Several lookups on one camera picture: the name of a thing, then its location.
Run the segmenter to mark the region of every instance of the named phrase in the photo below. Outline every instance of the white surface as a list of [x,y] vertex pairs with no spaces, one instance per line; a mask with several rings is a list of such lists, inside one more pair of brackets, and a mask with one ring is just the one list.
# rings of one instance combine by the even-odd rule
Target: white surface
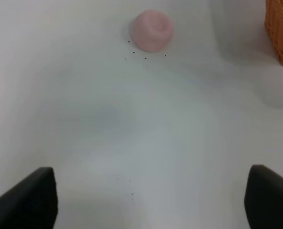
[[[156,54],[128,43],[150,8],[175,24]],[[53,166],[56,229],[247,229],[250,166],[283,176],[283,67],[264,11],[263,0],[0,0],[0,194]]]

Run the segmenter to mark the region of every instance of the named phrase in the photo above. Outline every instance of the pink play dough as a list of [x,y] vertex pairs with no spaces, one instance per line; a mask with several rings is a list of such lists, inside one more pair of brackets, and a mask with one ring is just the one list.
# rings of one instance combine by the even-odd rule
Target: pink play dough
[[132,39],[146,52],[157,52],[167,46],[172,38],[173,24],[163,13],[146,10],[133,23]]

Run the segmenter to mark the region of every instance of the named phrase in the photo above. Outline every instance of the black rubber pad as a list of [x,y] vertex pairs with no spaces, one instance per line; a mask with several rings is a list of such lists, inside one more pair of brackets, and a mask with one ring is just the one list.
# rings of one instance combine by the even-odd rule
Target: black rubber pad
[[0,229],[52,229],[58,214],[52,168],[39,168],[0,197]]
[[283,229],[283,177],[263,165],[252,166],[244,205],[251,229]]

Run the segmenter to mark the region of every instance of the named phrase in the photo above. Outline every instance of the orange woven basket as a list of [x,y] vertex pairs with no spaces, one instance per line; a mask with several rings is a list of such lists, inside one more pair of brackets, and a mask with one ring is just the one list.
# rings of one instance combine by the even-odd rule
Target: orange woven basket
[[283,0],[266,0],[265,28],[283,65]]

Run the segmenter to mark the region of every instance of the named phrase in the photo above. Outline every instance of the wicker basket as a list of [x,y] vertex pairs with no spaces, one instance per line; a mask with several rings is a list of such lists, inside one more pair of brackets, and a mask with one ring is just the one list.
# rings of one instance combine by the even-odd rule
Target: wicker basket
[[283,65],[283,0],[266,0],[265,28]]

